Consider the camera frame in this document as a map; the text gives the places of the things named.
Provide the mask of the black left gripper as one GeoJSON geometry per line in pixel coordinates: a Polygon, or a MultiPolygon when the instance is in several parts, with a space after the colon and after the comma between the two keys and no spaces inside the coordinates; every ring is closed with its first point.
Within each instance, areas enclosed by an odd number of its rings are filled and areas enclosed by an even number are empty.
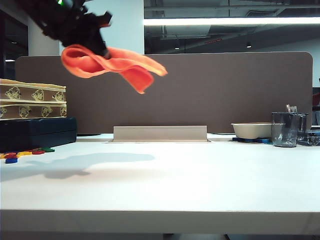
{"type": "Polygon", "coordinates": [[[79,44],[92,49],[95,54],[109,60],[111,54],[106,47],[100,33],[103,17],[94,13],[87,13],[85,6],[59,4],[53,31],[55,37],[67,47],[79,44]]]}

